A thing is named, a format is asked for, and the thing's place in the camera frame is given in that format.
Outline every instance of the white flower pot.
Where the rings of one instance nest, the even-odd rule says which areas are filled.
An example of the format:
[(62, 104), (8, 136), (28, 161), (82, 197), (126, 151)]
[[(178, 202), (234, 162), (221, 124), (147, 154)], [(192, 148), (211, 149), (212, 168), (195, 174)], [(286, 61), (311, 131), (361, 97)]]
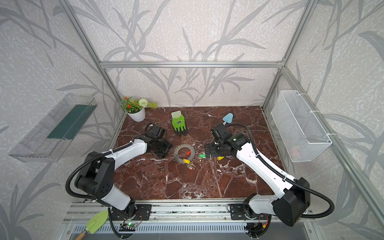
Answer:
[(145, 118), (145, 108), (141, 109), (137, 113), (127, 113), (135, 122), (141, 122)]

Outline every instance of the white flower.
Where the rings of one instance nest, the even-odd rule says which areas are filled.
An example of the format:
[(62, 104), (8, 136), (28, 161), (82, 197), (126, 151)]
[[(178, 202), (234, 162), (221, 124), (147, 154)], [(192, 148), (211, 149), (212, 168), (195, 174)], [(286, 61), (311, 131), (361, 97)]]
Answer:
[(140, 99), (139, 105), (142, 106), (143, 108), (145, 108), (146, 106), (148, 106), (148, 100), (145, 98)]

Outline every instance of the green trowel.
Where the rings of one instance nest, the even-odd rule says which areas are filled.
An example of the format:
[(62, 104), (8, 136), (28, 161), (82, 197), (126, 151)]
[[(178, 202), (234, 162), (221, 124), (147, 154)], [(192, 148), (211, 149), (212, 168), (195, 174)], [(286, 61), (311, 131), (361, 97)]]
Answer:
[(96, 214), (93, 218), (88, 221), (85, 230), (75, 240), (83, 239), (87, 232), (90, 232), (92, 234), (95, 233), (105, 223), (107, 218), (107, 211), (99, 212), (98, 214)]
[(175, 130), (175, 133), (178, 136), (187, 135), (188, 134), (188, 129), (187, 126), (185, 125), (185, 119), (184, 116), (181, 114), (181, 111), (176, 111), (172, 112), (172, 125), (173, 129)]

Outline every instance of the glove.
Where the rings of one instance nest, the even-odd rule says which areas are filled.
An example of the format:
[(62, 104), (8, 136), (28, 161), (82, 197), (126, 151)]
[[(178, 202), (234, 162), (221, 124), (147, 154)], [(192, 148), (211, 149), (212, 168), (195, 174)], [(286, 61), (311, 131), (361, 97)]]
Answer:
[(172, 125), (173, 129), (175, 130), (175, 133), (178, 136), (187, 135), (188, 134), (188, 129), (185, 126), (185, 119), (184, 116), (181, 114), (181, 111), (176, 111), (172, 112)]

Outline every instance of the wallpaper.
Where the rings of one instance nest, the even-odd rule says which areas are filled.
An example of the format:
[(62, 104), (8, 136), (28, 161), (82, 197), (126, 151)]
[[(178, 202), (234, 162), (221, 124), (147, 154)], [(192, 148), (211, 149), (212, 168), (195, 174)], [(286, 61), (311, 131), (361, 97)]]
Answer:
[[(276, 72), (274, 68), (115, 68), (108, 75), (122, 96), (144, 97), (159, 106), (247, 106), (262, 105)], [(205, 81), (207, 74), (213, 79)]]
[(384, 197), (384, 1), (316, 6), (288, 67)]
[(102, 61), (278, 61), (306, 0), (70, 3)]
[[(0, 2), (0, 239), (54, 239), (74, 201), (64, 184), (91, 151), (103, 151), (122, 111), (58, 2)], [(98, 106), (56, 163), (23, 163), (9, 151), (67, 94)]]
[[(266, 118), (286, 171), (296, 178), (305, 178), (310, 183), (311, 189), (326, 195), (335, 204), (335, 210), (330, 216), (317, 219), (324, 239), (384, 239), (384, 229), (331, 148), (327, 148), (311, 162), (291, 161), (271, 115), (278, 94), (282, 90), (292, 90), (284, 77), (280, 78), (271, 101), (266, 106)], [(310, 208), (316, 214), (325, 211), (328, 204), (311, 195)]]

